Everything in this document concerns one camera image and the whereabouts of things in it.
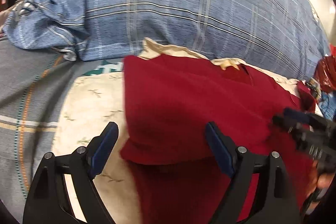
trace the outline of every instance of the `bed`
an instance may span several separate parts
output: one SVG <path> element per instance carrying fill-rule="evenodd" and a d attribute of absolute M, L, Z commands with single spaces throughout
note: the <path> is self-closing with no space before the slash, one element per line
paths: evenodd
<path fill-rule="evenodd" d="M 40 159 L 55 132 L 66 137 L 59 122 L 74 120 L 60 116 L 68 91 L 79 76 L 122 70 L 122 58 L 139 55 L 145 37 L 308 80 L 330 53 L 322 21 L 309 0 L 24 0 L 0 38 L 1 200 L 22 222 Z"/>

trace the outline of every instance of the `blue fabric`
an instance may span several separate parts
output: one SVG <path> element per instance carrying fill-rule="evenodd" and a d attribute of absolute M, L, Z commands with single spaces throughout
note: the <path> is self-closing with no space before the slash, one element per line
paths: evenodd
<path fill-rule="evenodd" d="M 336 92 L 322 92 L 319 108 L 323 114 L 323 117 L 329 120 L 333 120 L 336 114 Z"/>
<path fill-rule="evenodd" d="M 308 0 L 26 0 L 4 31 L 21 48 L 54 47 L 82 60 L 137 54 L 142 39 L 210 59 L 237 57 L 308 79 L 329 45 Z"/>

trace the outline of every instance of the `hand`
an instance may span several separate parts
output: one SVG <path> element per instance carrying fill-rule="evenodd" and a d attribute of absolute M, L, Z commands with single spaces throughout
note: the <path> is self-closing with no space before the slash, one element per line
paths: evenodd
<path fill-rule="evenodd" d="M 329 186 L 330 186 L 330 184 L 333 181 L 334 176 L 335 176 L 335 174 L 322 174 L 322 175 L 320 175 L 319 178 L 317 178 L 318 173 L 317 173 L 317 170 L 316 170 L 316 166 L 317 166 L 317 161 L 314 161 L 311 172 L 309 174 L 310 183 L 307 187 L 307 197 L 311 193 L 313 193 L 313 191 L 315 191 L 316 187 L 318 187 L 319 189 L 329 188 Z M 311 203 L 308 210 L 309 211 L 314 210 L 318 204 L 319 204 L 318 202 Z"/>

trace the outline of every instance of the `wrinkled fabric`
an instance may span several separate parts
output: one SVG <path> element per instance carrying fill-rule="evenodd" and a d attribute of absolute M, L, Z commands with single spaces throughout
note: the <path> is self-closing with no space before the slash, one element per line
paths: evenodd
<path fill-rule="evenodd" d="M 206 56 L 201 55 L 197 52 L 193 52 L 186 47 L 180 47 L 176 45 L 162 45 L 162 44 L 159 44 L 153 41 L 152 39 L 148 37 L 145 37 L 145 39 L 142 42 L 142 46 L 143 46 L 143 51 L 138 55 L 138 57 L 142 59 L 146 59 L 146 60 L 153 59 L 155 57 L 160 56 L 161 54 L 167 54 L 167 55 L 176 56 L 176 57 L 191 57 L 191 58 L 198 58 L 198 59 L 201 59 L 201 58 L 207 59 Z M 238 68 L 239 64 L 250 66 L 272 77 L 275 80 L 275 82 L 277 82 L 285 90 L 289 91 L 291 94 L 297 97 L 300 97 L 300 94 L 297 90 L 297 84 L 299 83 L 299 80 L 297 79 L 287 79 L 286 77 L 278 75 L 269 70 L 265 70 L 265 69 L 261 69 L 256 66 L 252 66 L 246 63 L 244 60 L 241 60 L 239 58 L 213 59 L 211 60 L 211 63 L 213 63 L 216 66 L 220 66 L 224 70 L 229 66 L 233 66 L 239 69 Z"/>
<path fill-rule="evenodd" d="M 318 104 L 323 117 L 333 121 L 334 116 L 336 114 L 336 93 L 330 92 L 325 93 L 322 92 L 322 98 Z"/>
<path fill-rule="evenodd" d="M 9 16 L 10 13 L 11 13 L 10 10 L 4 10 L 0 12 L 0 33 L 3 32 L 2 27 L 5 23 L 6 18 Z"/>
<path fill-rule="evenodd" d="M 132 169 L 144 224 L 209 222 L 230 181 L 206 143 L 209 121 L 253 153 L 278 151 L 302 205 L 312 161 L 271 120 L 285 107 L 314 111 L 315 100 L 302 82 L 298 90 L 305 100 L 254 68 L 239 68 L 222 70 L 208 60 L 167 55 L 125 58 L 130 138 L 120 155 Z M 240 220 L 250 212 L 256 183 L 253 179 Z"/>
<path fill-rule="evenodd" d="M 99 63 L 68 62 L 50 50 L 24 51 L 0 38 L 0 199 L 19 223 L 65 96 L 78 76 Z"/>
<path fill-rule="evenodd" d="M 314 78 L 320 83 L 322 91 L 330 93 L 336 90 L 336 57 L 322 58 L 317 64 Z"/>
<path fill-rule="evenodd" d="M 140 58 L 149 60 L 160 54 L 206 59 L 205 56 L 184 47 L 161 45 L 150 39 L 143 41 Z M 231 59 L 231 62 L 235 64 L 238 60 Z M 103 60 L 95 70 L 76 79 L 63 104 L 51 151 L 55 155 L 70 154 L 79 145 L 86 146 L 105 128 L 108 121 L 115 122 L 119 127 L 118 141 L 102 174 L 95 178 L 94 184 L 117 224 L 141 224 L 140 202 L 134 178 L 127 162 L 119 154 L 128 139 L 124 114 L 124 75 L 120 72 L 122 67 L 123 63 L 117 60 L 114 60 L 114 64 Z M 297 85 L 300 81 L 288 80 L 275 73 L 259 70 L 271 76 L 291 94 L 300 96 L 300 85 Z M 322 116 L 318 107 L 315 107 L 315 113 Z M 71 180 L 71 178 L 66 177 L 66 181 L 74 214 L 76 218 L 85 221 L 75 190 L 70 186 L 71 183 L 68 183 L 68 179 Z"/>
<path fill-rule="evenodd" d="M 21 48 L 53 47 L 67 60 L 137 55 L 142 39 L 235 57 L 286 78 L 308 79 L 330 49 L 308 0 L 26 0 L 4 27 Z"/>

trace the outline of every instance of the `bedsheet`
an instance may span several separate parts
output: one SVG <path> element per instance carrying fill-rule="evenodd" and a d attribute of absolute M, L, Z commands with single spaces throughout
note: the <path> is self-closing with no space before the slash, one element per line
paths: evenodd
<path fill-rule="evenodd" d="M 21 48 L 53 47 L 68 60 L 139 54 L 142 39 L 185 46 L 209 59 L 235 57 L 308 79 L 329 53 L 308 0 L 26 0 L 4 31 Z"/>
<path fill-rule="evenodd" d="M 22 50 L 0 38 L 0 199 L 20 223 L 29 186 L 51 149 L 69 88 L 100 64 L 66 61 L 48 49 Z"/>
<path fill-rule="evenodd" d="M 179 57 L 205 58 L 197 52 L 175 45 L 161 45 L 146 38 L 144 50 L 139 57 L 151 59 L 160 54 Z M 225 69 L 238 64 L 248 65 L 239 59 L 212 60 L 215 65 Z M 298 96 L 296 79 L 287 79 L 270 71 L 254 67 L 274 78 L 285 90 Z M 93 137 L 99 135 L 109 121 L 119 127 L 119 138 L 101 175 L 96 176 L 94 184 L 107 210 L 118 224 L 140 224 L 142 216 L 139 197 L 129 166 L 120 157 L 119 151 L 128 139 L 124 112 L 124 79 L 122 66 L 115 63 L 108 71 L 92 70 L 78 77 L 72 85 L 61 110 L 52 151 L 55 155 L 72 153 L 78 146 L 86 146 Z M 77 218 L 85 221 L 71 177 L 66 177 L 68 193 Z"/>

